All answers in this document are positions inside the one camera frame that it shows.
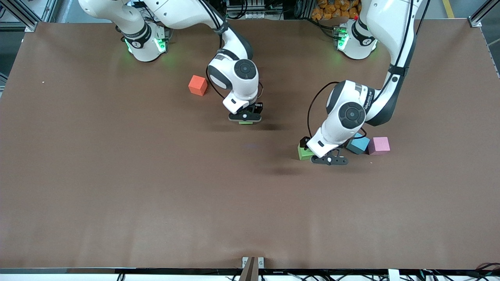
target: pink cube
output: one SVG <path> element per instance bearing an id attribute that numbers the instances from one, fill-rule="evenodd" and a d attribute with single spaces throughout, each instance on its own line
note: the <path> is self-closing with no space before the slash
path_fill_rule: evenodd
<path id="1" fill-rule="evenodd" d="M 389 139 L 386 136 L 374 137 L 368 144 L 369 155 L 382 155 L 391 151 L 389 146 Z"/>

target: brown table surface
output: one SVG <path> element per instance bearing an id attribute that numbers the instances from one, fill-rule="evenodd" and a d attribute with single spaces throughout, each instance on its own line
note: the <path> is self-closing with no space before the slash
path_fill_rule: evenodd
<path id="1" fill-rule="evenodd" d="M 0 267 L 472 269 L 500 260 L 500 81 L 481 30 L 426 20 L 383 156 L 299 161 L 316 92 L 380 88 L 380 46 L 354 61 L 302 21 L 239 21 L 263 121 L 227 120 L 204 76 L 218 38 L 176 30 L 141 63 L 112 24 L 41 23 L 0 102 Z M 326 117 L 326 91 L 311 127 Z"/>

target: orange cube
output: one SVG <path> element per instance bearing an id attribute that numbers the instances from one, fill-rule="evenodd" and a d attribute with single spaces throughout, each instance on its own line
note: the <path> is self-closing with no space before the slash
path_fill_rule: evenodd
<path id="1" fill-rule="evenodd" d="M 189 91 L 195 95 L 203 96 L 207 90 L 207 80 L 203 77 L 193 75 L 189 82 Z"/>

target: blue cube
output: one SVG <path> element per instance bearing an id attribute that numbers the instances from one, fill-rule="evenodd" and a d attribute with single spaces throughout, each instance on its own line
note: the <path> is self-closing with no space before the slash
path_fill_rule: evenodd
<path id="1" fill-rule="evenodd" d="M 355 154 L 362 154 L 363 152 L 365 152 L 367 150 L 368 144 L 370 143 L 370 139 L 366 136 L 363 138 L 359 138 L 361 136 L 363 135 L 357 132 L 354 136 L 357 139 L 351 139 L 347 143 L 346 148 L 354 152 Z"/>

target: foam block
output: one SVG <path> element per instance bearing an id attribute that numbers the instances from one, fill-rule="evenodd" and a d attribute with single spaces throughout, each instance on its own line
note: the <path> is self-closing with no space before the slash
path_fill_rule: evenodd
<path id="1" fill-rule="evenodd" d="M 355 154 L 362 154 L 367 150 L 368 143 L 370 142 L 370 139 L 367 137 L 359 138 L 361 137 L 362 134 L 356 133 L 354 136 L 357 139 L 351 139 L 345 148 L 348 150 L 354 152 Z"/>
<path id="2" fill-rule="evenodd" d="M 192 94 L 203 96 L 207 90 L 207 80 L 203 77 L 193 75 L 189 82 L 189 91 Z"/>
<path id="3" fill-rule="evenodd" d="M 391 151 L 389 139 L 386 136 L 374 137 L 368 144 L 368 154 L 382 155 Z"/>
<path id="4" fill-rule="evenodd" d="M 309 148 L 304 150 L 304 148 L 301 147 L 300 144 L 297 146 L 297 149 L 298 149 L 298 158 L 301 161 L 302 160 L 309 160 L 314 155 L 314 153 Z"/>

